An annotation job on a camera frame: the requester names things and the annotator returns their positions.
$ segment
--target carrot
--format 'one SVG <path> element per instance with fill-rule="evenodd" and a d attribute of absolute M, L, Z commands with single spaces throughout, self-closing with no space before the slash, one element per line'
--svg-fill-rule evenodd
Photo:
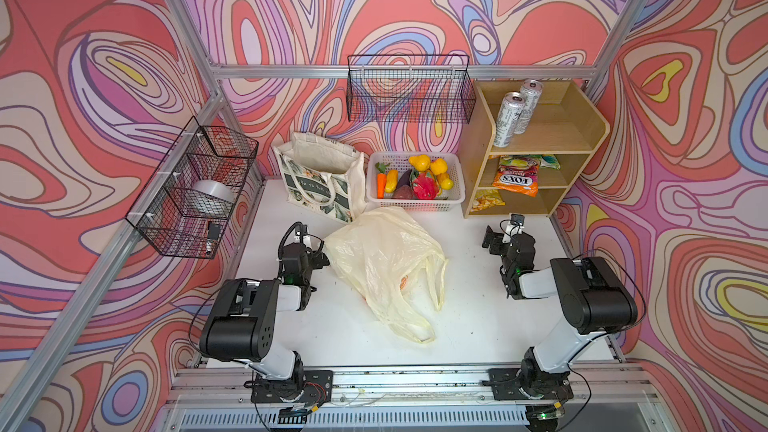
<path fill-rule="evenodd" d="M 376 176 L 376 198 L 384 198 L 384 186 L 386 185 L 386 176 L 379 174 Z"/>

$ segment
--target tote bag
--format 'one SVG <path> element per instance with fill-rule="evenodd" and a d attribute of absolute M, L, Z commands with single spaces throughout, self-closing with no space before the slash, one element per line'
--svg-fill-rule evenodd
<path fill-rule="evenodd" d="M 366 208 L 363 154 L 354 147 L 305 132 L 274 146 L 288 202 L 350 223 Z"/>

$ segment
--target yellow bell pepper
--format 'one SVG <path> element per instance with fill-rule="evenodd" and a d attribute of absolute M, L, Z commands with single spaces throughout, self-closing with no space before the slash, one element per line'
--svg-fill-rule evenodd
<path fill-rule="evenodd" d="M 393 168 L 386 174 L 386 184 L 384 184 L 384 192 L 392 193 L 397 188 L 397 169 Z"/>
<path fill-rule="evenodd" d="M 451 180 L 450 177 L 448 177 L 447 172 L 443 172 L 439 176 L 437 176 L 437 183 L 440 184 L 440 188 L 443 190 L 451 190 L 453 188 L 453 180 Z"/>
<path fill-rule="evenodd" d="M 408 159 L 408 163 L 413 166 L 419 172 L 425 172 L 430 166 L 431 160 L 429 156 L 411 156 Z"/>
<path fill-rule="evenodd" d="M 448 164 L 444 158 L 438 158 L 432 163 L 432 173 L 435 174 L 435 177 L 439 176 L 440 174 L 444 174 L 448 171 Z"/>

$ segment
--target white tabletop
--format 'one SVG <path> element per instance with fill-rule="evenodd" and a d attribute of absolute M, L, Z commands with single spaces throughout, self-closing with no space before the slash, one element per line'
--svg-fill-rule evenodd
<path fill-rule="evenodd" d="M 446 302 L 440 312 L 434 310 L 423 287 L 426 280 L 419 280 L 407 298 L 434 327 L 435 341 L 420 345 L 395 335 L 331 267 L 312 274 L 317 292 L 306 310 L 278 312 L 275 340 L 298 351 L 307 367 L 496 364 L 522 360 L 525 351 L 543 340 L 562 317 L 557 297 L 506 298 L 498 273 L 501 258 L 480 246 L 485 226 L 500 231 L 500 217 L 464 219 L 459 206 L 448 212 L 411 212 L 411 216 L 440 243 L 449 260 Z M 296 221 L 307 224 L 309 233 L 319 237 L 343 226 L 287 203 L 283 182 L 267 181 L 237 277 L 274 278 L 278 242 Z M 551 258 L 566 257 L 549 219 L 526 218 L 525 231 L 536 239 L 536 268 L 548 267 Z M 606 341 L 599 339 L 580 360 L 612 358 Z"/>

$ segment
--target black metal mesh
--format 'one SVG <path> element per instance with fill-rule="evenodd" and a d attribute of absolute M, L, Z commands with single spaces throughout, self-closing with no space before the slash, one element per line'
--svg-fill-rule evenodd
<path fill-rule="evenodd" d="M 212 258 L 255 163 L 258 142 L 226 127 L 200 126 L 184 155 L 138 222 L 129 220 L 159 254 Z M 232 202 L 195 189 L 224 184 Z"/>
<path fill-rule="evenodd" d="M 475 90 L 468 59 L 456 54 L 349 56 L 350 121 L 469 122 Z"/>

